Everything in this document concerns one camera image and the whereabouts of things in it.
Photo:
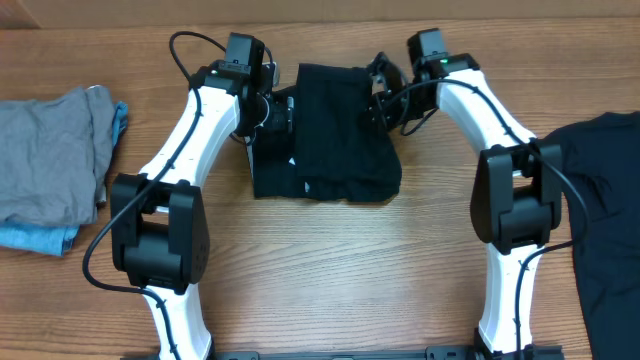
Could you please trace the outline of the black shorts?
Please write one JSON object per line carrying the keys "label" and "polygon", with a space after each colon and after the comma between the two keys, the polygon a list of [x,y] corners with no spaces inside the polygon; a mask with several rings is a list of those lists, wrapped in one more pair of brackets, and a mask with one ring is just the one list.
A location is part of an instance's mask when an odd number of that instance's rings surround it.
{"label": "black shorts", "polygon": [[274,94],[294,100],[293,131],[257,130],[254,196],[375,203],[397,195],[401,164],[368,111],[371,95],[363,68],[301,64],[296,84]]}

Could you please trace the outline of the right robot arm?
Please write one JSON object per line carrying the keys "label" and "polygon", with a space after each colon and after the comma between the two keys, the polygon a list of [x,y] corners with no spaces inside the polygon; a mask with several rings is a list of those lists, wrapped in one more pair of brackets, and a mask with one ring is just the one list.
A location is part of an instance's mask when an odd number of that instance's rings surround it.
{"label": "right robot arm", "polygon": [[382,91],[369,107],[391,130],[411,120],[424,124],[447,114],[478,156],[470,201],[471,223],[486,245],[487,276],[482,317],[471,346],[431,346],[428,359],[561,359],[561,346],[539,346],[530,330],[538,263],[561,221],[561,185],[555,171],[561,149],[543,145],[491,91],[468,53],[452,55],[439,29],[407,41],[414,77],[384,53],[367,70]]}

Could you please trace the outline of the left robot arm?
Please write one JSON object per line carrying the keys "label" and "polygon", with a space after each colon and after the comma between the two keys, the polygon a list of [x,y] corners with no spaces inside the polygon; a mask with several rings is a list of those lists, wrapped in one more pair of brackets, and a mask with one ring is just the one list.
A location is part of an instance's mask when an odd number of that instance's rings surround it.
{"label": "left robot arm", "polygon": [[149,305],[160,359],[211,359],[215,346],[203,317],[198,283],[208,263],[210,236],[202,188],[230,137],[251,146],[260,129],[292,127],[293,103],[276,103],[270,50],[251,35],[232,33],[224,57],[187,74],[181,118],[154,158],[136,175],[112,184],[112,258]]}

